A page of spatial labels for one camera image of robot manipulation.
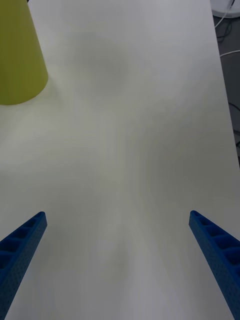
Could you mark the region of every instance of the white table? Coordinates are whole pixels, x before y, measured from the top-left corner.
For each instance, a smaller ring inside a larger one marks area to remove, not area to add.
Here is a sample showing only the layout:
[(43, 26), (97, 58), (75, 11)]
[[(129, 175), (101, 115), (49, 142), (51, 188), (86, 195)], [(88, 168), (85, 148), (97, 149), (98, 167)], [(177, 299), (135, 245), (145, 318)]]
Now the white table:
[(6, 320), (229, 320), (188, 226), (240, 239), (208, 0), (31, 0), (49, 72), (0, 108), (1, 238), (48, 227)]

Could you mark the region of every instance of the blue plastic part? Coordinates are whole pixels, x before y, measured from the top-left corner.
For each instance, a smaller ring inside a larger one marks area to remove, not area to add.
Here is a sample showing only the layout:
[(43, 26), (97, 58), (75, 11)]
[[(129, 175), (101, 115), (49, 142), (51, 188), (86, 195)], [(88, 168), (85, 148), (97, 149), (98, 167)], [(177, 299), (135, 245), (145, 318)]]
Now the blue plastic part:
[(39, 212), (0, 242), (0, 320), (8, 313), (46, 227), (46, 215)]
[(191, 211), (189, 226), (235, 320), (240, 320), (240, 241)]

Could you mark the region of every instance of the table surface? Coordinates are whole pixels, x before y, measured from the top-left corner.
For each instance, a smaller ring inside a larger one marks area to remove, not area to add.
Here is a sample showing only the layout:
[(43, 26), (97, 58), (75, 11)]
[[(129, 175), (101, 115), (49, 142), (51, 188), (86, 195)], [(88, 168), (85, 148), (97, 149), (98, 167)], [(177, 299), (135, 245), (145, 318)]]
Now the table surface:
[(48, 227), (6, 319), (232, 319), (188, 226), (240, 239), (209, 1), (29, 6), (49, 81), (0, 108), (0, 232)]

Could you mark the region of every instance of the floor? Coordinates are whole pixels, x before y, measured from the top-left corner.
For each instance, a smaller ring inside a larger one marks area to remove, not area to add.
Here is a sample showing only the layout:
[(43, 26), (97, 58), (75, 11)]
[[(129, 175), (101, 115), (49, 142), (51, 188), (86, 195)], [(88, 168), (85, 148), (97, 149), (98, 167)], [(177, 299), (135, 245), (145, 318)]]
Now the floor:
[[(213, 17), (214, 24), (220, 19)], [(217, 28), (216, 35), (222, 36), (227, 27), (227, 20), (224, 20)], [(224, 38), (222, 43), (218, 43), (219, 53), (240, 50), (240, 19), (232, 21), (231, 33)], [(232, 104), (240, 108), (240, 53), (234, 53), (221, 58), (222, 71), (226, 86), (227, 99)], [(232, 127), (240, 131), (240, 111), (233, 106), (229, 106)], [(240, 141), (239, 135), (234, 135), (235, 142)], [(237, 155), (240, 157), (240, 148), (237, 148)]]

